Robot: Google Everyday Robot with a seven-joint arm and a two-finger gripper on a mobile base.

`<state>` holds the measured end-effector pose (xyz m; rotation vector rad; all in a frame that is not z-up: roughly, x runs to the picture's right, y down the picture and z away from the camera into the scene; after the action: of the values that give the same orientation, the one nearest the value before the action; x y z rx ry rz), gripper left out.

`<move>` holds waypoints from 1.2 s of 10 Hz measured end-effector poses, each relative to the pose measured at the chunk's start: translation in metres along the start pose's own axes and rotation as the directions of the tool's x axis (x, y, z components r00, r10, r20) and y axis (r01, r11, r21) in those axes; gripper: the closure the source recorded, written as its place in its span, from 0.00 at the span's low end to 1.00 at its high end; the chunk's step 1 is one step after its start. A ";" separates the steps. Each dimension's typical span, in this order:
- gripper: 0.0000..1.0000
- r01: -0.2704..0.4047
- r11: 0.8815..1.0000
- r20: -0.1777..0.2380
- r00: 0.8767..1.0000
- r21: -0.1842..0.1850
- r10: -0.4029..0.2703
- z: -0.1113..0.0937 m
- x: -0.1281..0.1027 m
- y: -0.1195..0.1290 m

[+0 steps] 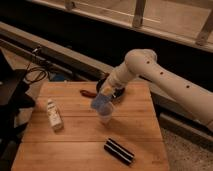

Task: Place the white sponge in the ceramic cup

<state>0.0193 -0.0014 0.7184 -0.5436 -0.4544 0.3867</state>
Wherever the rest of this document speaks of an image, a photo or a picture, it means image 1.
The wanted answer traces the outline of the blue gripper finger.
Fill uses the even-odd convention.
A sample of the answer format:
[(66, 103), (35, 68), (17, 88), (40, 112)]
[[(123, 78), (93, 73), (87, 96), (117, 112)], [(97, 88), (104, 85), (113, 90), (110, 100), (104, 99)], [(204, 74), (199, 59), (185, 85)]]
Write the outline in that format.
[(98, 111), (100, 121), (103, 124), (107, 124), (112, 118), (113, 111), (114, 111), (114, 106), (111, 102), (104, 104)]
[(91, 102), (91, 107), (95, 110), (101, 110), (109, 103), (109, 97), (99, 93)]

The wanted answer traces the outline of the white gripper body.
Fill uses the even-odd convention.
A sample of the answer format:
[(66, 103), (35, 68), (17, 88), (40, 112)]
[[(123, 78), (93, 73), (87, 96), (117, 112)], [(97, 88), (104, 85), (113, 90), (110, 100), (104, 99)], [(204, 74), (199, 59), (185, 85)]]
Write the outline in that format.
[(112, 87), (107, 80), (105, 80), (105, 82), (103, 83), (103, 85), (101, 86), (100, 89), (100, 93), (105, 95), (105, 96), (111, 96), (112, 94), (115, 92), (115, 88)]

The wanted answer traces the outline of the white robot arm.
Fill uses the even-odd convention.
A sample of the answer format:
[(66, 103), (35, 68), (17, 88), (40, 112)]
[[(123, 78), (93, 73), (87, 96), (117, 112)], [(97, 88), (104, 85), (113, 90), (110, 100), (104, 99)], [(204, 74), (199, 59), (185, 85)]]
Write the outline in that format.
[(151, 49), (130, 50), (106, 78), (91, 107), (108, 122), (114, 92), (137, 76), (152, 81), (213, 132), (213, 93), (161, 67)]

